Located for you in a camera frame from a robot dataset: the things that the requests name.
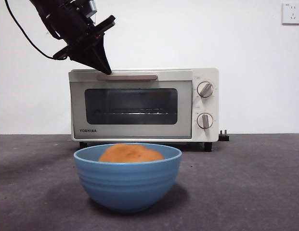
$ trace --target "blue bowl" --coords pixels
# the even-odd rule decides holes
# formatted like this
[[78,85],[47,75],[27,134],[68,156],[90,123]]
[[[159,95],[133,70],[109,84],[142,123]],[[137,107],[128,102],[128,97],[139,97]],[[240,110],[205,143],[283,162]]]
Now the blue bowl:
[[167,194],[178,174],[179,149],[138,143],[156,150],[164,160],[137,163],[98,162],[113,144],[92,146],[74,153],[78,176],[95,202],[122,213],[144,210]]

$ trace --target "orange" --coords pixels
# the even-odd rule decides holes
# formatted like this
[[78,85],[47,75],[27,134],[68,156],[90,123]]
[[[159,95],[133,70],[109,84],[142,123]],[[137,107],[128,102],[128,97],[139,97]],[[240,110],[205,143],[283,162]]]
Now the orange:
[[98,161],[132,163],[163,160],[159,152],[147,149],[139,144],[115,144],[107,148]]

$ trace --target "oven foot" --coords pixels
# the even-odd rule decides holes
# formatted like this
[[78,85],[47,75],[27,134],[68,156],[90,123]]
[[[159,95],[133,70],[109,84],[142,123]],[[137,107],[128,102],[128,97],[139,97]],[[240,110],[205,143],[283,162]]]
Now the oven foot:
[[86,142],[79,142],[79,146],[80,146],[80,149],[87,148],[87,143]]
[[204,151],[211,152],[212,151],[212,142],[205,142],[204,143]]

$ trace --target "toaster oven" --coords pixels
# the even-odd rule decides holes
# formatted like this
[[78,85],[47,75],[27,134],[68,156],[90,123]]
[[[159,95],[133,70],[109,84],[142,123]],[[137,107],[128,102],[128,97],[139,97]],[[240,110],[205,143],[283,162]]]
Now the toaster oven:
[[72,70],[72,139],[87,142],[203,142],[219,137],[216,68]]

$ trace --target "cable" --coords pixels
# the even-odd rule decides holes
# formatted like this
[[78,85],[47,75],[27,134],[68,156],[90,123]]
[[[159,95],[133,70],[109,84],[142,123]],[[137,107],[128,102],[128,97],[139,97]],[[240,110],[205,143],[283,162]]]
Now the cable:
[[20,28],[20,30],[22,31],[22,33],[24,34],[24,36],[25,36],[25,38],[29,41],[29,43],[36,49],[36,50],[38,50],[43,56],[45,56],[46,58],[49,58],[49,59],[53,59],[53,60],[65,60],[66,58],[67,58],[67,56],[66,57],[64,57],[64,58],[61,58],[61,59],[55,59],[55,58],[53,58],[53,57],[50,57],[50,56],[48,56],[48,55],[46,55],[45,53],[43,53],[43,51],[41,51],[31,40],[30,40],[30,38],[27,36],[27,34],[25,33],[25,31],[23,30],[23,28],[21,27],[21,25],[18,23],[18,21],[16,20],[16,18],[14,17],[14,15],[13,15],[13,13],[12,13],[12,11],[11,11],[11,9],[10,9],[10,7],[9,7],[9,4],[8,4],[8,1],[7,0],[5,0],[5,3],[6,3],[6,7],[7,7],[7,9],[8,9],[8,11],[9,11],[9,14],[11,15],[11,17],[13,18],[13,20],[14,20],[14,22],[17,24],[17,26]]

